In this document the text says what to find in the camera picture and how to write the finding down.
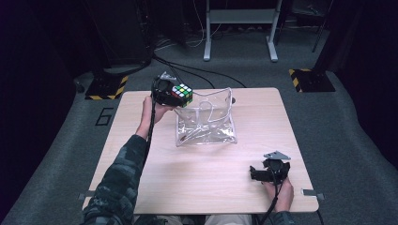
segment hand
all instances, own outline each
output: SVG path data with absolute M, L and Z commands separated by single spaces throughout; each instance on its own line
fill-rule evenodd
M 271 200 L 275 197 L 275 186 L 270 182 L 263 182 L 266 187 L 267 194 Z M 288 177 L 283 180 L 282 188 L 278 195 L 278 201 L 275 204 L 275 212 L 290 211 L 290 206 L 292 205 L 294 198 L 294 189 Z
M 158 103 L 155 104 L 155 124 L 158 123 L 167 111 L 171 111 L 174 107 L 172 106 L 162 106 Z M 135 134 L 147 138 L 150 126 L 150 119 L 152 116 L 152 97 L 147 96 L 143 101 L 143 112 L 141 115 L 141 123 L 137 128 Z

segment rubik's cube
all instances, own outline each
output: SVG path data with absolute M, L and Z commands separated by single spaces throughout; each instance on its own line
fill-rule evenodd
M 181 107 L 184 108 L 192 102 L 193 91 L 189 86 L 182 83 L 173 87 L 172 95 L 182 99 L 183 104 Z

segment wooden tabletop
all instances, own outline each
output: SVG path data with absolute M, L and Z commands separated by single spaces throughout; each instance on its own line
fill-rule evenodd
M 214 89 L 194 90 L 205 94 Z M 126 92 L 120 100 L 90 190 L 95 190 L 121 146 L 138 127 L 142 103 L 150 92 Z M 270 200 L 250 166 L 264 170 L 264 154 L 291 157 L 289 178 L 295 188 L 292 212 L 314 212 L 313 189 L 280 93 L 275 88 L 233 89 L 237 143 L 176 147 L 176 114 L 167 112 L 155 126 L 138 190 L 135 214 L 253 214 L 268 210 Z

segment clear plastic bag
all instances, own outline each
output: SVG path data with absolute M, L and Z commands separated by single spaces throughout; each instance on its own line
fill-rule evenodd
M 205 95 L 194 92 L 191 104 L 185 108 L 175 108 L 176 146 L 236 143 L 231 106 L 231 88 Z

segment sleeve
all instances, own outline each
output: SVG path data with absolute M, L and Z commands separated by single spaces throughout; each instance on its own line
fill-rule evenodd
M 84 209 L 83 224 L 107 224 L 109 220 L 120 225 L 132 223 L 145 148 L 146 140 L 138 135 L 123 145 Z
M 288 211 L 282 211 L 276 213 L 272 217 L 272 221 L 274 225 L 294 225 L 296 224 L 293 220 L 292 215 Z

